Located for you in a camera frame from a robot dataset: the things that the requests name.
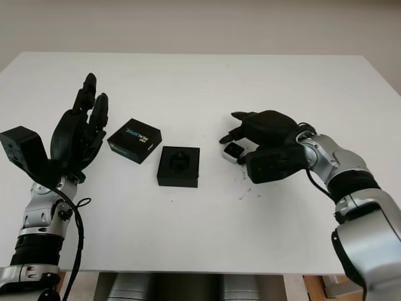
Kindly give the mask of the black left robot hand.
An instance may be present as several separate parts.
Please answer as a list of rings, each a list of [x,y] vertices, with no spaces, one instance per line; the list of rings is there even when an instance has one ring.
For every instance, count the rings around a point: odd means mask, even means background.
[[[73,107],[62,115],[51,138],[50,157],[62,175],[79,184],[85,181],[83,170],[97,156],[107,122],[108,96],[96,95],[96,76],[89,73]]]

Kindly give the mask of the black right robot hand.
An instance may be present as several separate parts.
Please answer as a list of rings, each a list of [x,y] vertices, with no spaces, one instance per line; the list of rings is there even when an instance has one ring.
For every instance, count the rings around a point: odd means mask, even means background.
[[[239,127],[232,129],[219,140],[227,144],[242,139],[250,140],[260,147],[279,147],[295,144],[298,124],[287,115],[274,110],[262,112],[232,112],[241,121]]]

